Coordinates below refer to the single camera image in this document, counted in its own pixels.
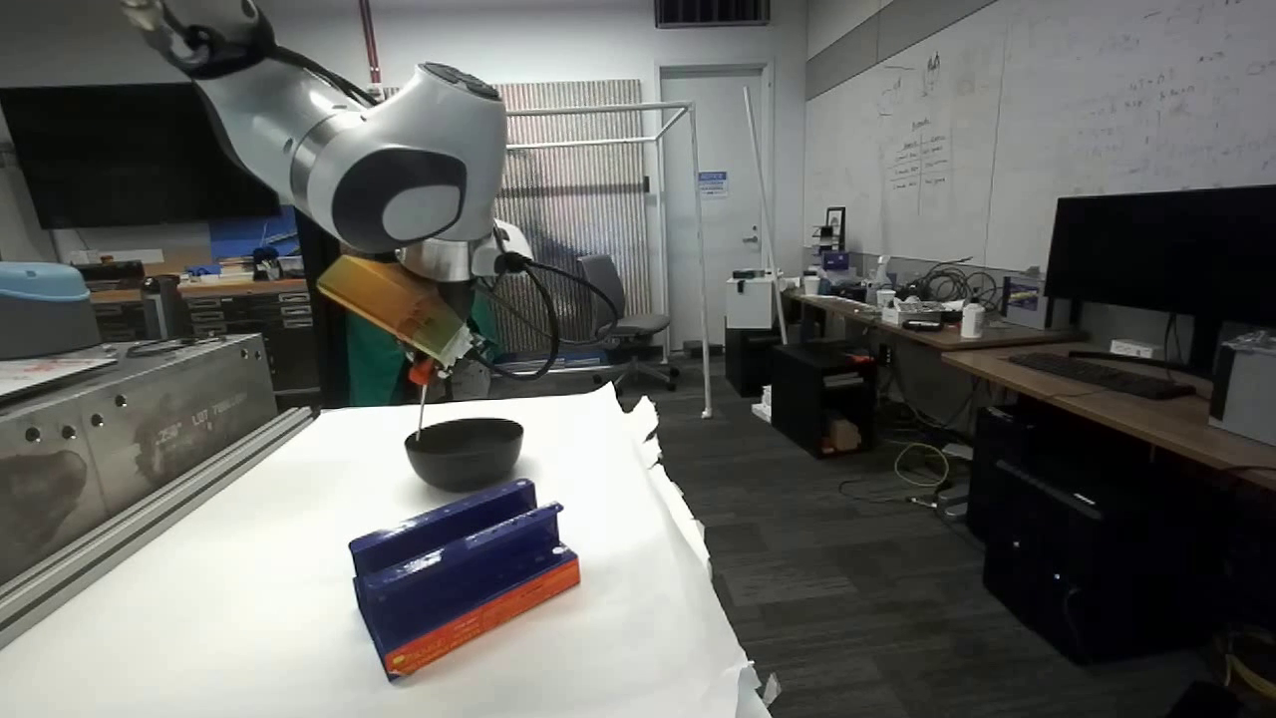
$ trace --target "metal frame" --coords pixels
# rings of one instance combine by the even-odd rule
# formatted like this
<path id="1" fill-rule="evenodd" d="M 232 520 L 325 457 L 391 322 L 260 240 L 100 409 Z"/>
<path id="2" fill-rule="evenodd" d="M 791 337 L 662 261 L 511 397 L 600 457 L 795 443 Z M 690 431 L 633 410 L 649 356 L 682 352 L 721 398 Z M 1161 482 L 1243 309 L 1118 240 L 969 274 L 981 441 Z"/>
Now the metal frame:
<path id="1" fill-rule="evenodd" d="M 673 123 L 686 119 L 690 130 L 690 203 L 694 203 L 694 247 L 698 247 L 698 304 L 702 304 L 702 419 L 713 414 L 713 380 L 709 380 L 709 304 L 705 304 L 705 233 L 702 233 L 702 191 L 698 191 L 698 171 L 702 171 L 702 148 L 698 148 L 698 123 L 694 123 L 694 106 L 596 106 L 596 108 L 528 108 L 511 115 L 647 115 L 662 112 L 662 130 L 649 135 L 591 135 L 591 140 L 541 140 L 541 146 L 508 146 L 508 151 L 555 151 L 555 148 L 628 148 L 628 146 L 662 146 Z"/>

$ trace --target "office chair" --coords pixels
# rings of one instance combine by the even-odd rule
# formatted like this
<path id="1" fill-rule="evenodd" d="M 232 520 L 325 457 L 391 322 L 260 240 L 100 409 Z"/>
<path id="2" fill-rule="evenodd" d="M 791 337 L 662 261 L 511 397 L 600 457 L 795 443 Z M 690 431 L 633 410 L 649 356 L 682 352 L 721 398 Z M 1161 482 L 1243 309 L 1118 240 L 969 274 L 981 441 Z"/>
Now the office chair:
<path id="1" fill-rule="evenodd" d="M 668 352 L 654 345 L 672 317 L 628 317 L 628 288 L 616 272 L 612 255 L 579 255 L 583 281 L 596 284 L 621 321 L 612 317 L 612 309 L 591 294 L 587 304 L 587 326 L 596 326 L 591 345 L 603 345 L 607 364 L 620 366 L 620 386 L 680 386 L 680 366 L 668 364 Z"/>

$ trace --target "black monitor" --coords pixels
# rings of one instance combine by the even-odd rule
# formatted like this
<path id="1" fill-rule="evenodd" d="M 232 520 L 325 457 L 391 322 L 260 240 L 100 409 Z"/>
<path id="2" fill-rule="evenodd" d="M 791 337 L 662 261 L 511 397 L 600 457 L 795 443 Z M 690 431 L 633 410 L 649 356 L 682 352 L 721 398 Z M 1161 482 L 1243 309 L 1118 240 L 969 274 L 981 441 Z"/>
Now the black monitor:
<path id="1" fill-rule="evenodd" d="M 43 227 L 274 217 L 191 83 L 9 88 L 18 164 Z"/>
<path id="2" fill-rule="evenodd" d="M 1193 317 L 1207 364 L 1222 322 L 1276 322 L 1276 189 L 1061 199 L 1045 294 Z"/>

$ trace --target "whiteboard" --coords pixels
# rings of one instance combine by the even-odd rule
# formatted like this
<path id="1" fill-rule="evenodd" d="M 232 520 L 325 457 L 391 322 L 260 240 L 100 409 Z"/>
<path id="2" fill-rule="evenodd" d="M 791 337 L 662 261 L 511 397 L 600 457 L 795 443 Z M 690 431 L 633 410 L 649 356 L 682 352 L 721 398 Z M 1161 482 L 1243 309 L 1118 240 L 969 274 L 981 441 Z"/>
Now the whiteboard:
<path id="1" fill-rule="evenodd" d="M 1276 185 L 1274 0 L 1003 0 L 811 99 L 811 217 L 1045 268 L 1061 197 Z"/>

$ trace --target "orange stripe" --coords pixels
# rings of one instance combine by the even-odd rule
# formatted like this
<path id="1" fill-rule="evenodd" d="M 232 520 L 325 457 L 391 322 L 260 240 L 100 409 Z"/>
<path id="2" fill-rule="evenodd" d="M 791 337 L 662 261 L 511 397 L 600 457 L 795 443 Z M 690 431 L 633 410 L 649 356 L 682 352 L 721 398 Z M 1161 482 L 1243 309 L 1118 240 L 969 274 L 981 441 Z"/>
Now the orange stripe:
<path id="1" fill-rule="evenodd" d="M 552 602 L 555 595 L 568 595 L 579 583 L 583 583 L 579 560 L 552 567 L 545 574 L 536 574 L 536 580 L 495 595 L 490 602 L 443 622 L 438 631 L 403 644 L 401 649 L 391 649 L 385 660 L 385 665 L 397 677 L 414 673 L 414 669 L 438 663 L 443 655 L 475 644 L 478 636 Z"/>

